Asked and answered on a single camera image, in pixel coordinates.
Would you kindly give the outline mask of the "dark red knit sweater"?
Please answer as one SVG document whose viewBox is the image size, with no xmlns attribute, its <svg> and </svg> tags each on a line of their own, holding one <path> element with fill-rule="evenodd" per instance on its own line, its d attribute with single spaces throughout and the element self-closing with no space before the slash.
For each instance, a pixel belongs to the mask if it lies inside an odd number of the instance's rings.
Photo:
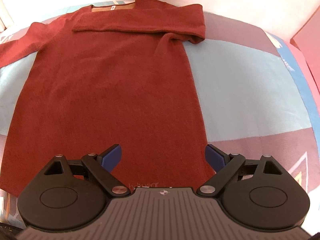
<svg viewBox="0 0 320 240">
<path fill-rule="evenodd" d="M 184 43 L 205 38 L 202 6 L 135 0 L 33 23 L 1 45 L 1 66 L 35 56 L 10 122 L 1 188 L 15 196 L 57 154 L 113 144 L 113 174 L 129 187 L 199 187 L 213 171 Z"/>
</svg>

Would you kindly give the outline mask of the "blue patterned bed sheet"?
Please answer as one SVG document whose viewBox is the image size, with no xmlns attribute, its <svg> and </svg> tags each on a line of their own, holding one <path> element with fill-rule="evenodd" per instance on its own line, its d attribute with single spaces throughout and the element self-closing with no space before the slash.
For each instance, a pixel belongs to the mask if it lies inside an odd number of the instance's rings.
<svg viewBox="0 0 320 240">
<path fill-rule="evenodd" d="M 303 228 L 319 231 L 319 93 L 301 53 L 250 24 L 203 12 L 205 38 L 184 43 L 207 144 L 273 156 L 310 197 Z M 1 137 L 35 56 L 1 66 Z"/>
</svg>

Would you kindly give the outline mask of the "pink pillow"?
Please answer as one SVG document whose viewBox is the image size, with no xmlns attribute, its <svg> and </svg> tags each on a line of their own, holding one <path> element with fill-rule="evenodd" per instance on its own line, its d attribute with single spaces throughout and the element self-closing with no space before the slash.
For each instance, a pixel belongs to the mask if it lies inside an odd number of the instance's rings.
<svg viewBox="0 0 320 240">
<path fill-rule="evenodd" d="M 312 14 L 300 30 L 291 38 L 290 43 L 304 55 L 313 79 L 319 89 L 320 67 L 320 12 Z"/>
</svg>

